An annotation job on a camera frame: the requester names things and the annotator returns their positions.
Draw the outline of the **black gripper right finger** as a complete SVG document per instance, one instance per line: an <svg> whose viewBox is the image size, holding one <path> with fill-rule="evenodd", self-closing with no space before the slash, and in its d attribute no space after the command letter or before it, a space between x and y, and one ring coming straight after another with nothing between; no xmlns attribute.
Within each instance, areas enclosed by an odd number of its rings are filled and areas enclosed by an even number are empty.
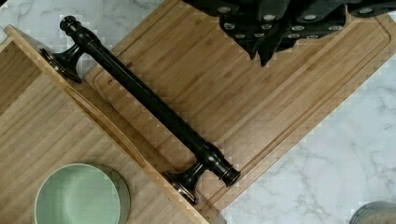
<svg viewBox="0 0 396 224"><path fill-rule="evenodd" d="M258 18L272 25L258 46L261 66L301 38L322 38L344 28L347 13L372 18L395 10L395 0L258 0Z"/></svg>

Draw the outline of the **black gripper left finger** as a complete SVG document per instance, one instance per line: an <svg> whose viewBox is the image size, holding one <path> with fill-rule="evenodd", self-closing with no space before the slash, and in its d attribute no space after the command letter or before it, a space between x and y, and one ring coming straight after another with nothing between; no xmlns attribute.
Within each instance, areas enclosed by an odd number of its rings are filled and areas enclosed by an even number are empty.
<svg viewBox="0 0 396 224"><path fill-rule="evenodd" d="M285 49L285 21L270 14L260 18L260 3L267 0L183 0L211 17L219 18L219 26L249 56L270 60Z"/></svg>

